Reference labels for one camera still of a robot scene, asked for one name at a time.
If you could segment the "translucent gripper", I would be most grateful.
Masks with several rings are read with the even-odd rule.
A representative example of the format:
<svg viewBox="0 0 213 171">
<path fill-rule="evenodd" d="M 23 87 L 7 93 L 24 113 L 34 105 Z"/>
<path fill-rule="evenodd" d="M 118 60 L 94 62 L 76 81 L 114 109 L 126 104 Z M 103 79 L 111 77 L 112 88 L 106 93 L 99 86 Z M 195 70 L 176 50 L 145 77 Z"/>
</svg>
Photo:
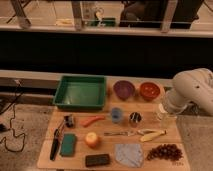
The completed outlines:
<svg viewBox="0 0 213 171">
<path fill-rule="evenodd" d="M 156 109 L 156 117 L 160 121 L 162 129 L 168 129 L 176 123 L 176 116 L 169 114 L 162 104 L 159 104 Z"/>
</svg>

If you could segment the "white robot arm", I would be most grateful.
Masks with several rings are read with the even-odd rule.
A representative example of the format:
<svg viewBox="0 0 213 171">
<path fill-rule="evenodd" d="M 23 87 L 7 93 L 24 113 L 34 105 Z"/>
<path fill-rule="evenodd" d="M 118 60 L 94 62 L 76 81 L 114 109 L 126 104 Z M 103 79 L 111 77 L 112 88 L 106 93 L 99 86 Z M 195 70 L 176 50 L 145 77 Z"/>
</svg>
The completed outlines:
<svg viewBox="0 0 213 171">
<path fill-rule="evenodd" d="M 162 97 L 156 109 L 156 117 L 162 129 L 168 129 L 190 102 L 213 114 L 213 72 L 206 68 L 177 73 L 173 87 Z"/>
</svg>

